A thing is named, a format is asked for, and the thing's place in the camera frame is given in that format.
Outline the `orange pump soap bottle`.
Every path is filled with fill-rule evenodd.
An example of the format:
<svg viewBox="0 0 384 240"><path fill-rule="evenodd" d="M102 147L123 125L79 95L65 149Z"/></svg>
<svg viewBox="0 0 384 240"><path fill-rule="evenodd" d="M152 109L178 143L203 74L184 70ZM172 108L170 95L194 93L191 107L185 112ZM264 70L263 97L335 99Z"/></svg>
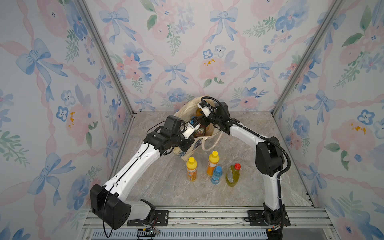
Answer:
<svg viewBox="0 0 384 240"><path fill-rule="evenodd" d="M202 118L204 116L205 116L204 112L201 109L197 108L195 117Z"/></svg>

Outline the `dark red soap bottle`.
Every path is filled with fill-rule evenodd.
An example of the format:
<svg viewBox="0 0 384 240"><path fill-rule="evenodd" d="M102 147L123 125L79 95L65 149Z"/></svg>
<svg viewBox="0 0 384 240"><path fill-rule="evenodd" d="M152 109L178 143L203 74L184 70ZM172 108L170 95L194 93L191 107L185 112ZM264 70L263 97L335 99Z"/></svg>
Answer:
<svg viewBox="0 0 384 240"><path fill-rule="evenodd" d="M204 137L206 135L207 127L204 125L200 125L195 131L194 131L194 138Z"/></svg>

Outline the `orange bottle yellow cap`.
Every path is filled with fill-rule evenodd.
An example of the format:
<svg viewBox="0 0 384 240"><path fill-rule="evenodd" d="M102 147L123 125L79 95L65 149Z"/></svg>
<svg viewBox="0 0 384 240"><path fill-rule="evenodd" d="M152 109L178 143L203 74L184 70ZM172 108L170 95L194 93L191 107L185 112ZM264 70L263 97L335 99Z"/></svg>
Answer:
<svg viewBox="0 0 384 240"><path fill-rule="evenodd" d="M219 153L217 151L213 151L209 155L209 161L208 161L208 167L207 167L207 174L209 176L213 175L214 169L218 165L219 161L220 161Z"/></svg>
<svg viewBox="0 0 384 240"><path fill-rule="evenodd" d="M198 162L194 157L190 157L187 161L187 177L190 182L194 182L197 179L197 167Z"/></svg>

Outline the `cream canvas shopping bag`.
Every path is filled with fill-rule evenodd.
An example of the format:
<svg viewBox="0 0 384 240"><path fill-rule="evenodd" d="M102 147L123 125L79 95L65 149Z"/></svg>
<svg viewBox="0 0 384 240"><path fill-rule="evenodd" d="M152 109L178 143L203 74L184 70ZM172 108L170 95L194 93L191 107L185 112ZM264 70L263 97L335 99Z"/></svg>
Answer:
<svg viewBox="0 0 384 240"><path fill-rule="evenodd" d="M185 122L189 122L192 117L195 116L198 110L198 104L201 102L201 98L202 97L197 97L189 101L183 107L181 107L174 114L174 116L184 120ZM217 128L214 128L213 124L210 124L206 130L206 135L194 138L194 142L188 150L183 151L181 148L175 147L172 153L186 162L197 149L202 149L204 152L213 150L213 148L220 141L222 133L223 132L219 131Z"/></svg>

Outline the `small blue bottle front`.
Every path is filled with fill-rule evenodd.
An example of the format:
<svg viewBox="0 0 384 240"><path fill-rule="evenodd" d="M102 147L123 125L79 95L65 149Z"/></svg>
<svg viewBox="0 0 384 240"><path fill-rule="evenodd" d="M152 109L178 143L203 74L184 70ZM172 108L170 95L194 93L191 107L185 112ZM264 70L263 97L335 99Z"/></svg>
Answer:
<svg viewBox="0 0 384 240"><path fill-rule="evenodd" d="M214 171L213 171L212 178L211 178L212 184L214 184L214 185L219 184L222 175L223 175L222 167L216 166Z"/></svg>

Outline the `green soap bottle red cap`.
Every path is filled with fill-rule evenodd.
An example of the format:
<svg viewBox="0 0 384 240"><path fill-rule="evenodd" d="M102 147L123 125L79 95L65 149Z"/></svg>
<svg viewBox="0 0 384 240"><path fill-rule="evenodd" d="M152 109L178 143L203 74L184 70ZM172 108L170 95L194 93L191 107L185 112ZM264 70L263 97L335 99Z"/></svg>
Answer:
<svg viewBox="0 0 384 240"><path fill-rule="evenodd" d="M241 164L231 165L226 173L226 183L229 187L234 187L240 178Z"/></svg>

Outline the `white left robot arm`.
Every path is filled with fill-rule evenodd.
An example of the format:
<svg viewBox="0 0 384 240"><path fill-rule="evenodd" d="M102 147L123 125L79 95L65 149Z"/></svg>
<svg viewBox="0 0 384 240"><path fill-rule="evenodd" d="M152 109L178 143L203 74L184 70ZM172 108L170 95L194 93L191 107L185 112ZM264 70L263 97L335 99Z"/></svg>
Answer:
<svg viewBox="0 0 384 240"><path fill-rule="evenodd" d="M193 132L166 137L151 132L129 162L104 185L94 185L90 190L91 209L103 224L113 230L128 221L151 224L156 207L145 200L128 201L130 191L151 164L169 149L178 147L188 150L194 142Z"/></svg>

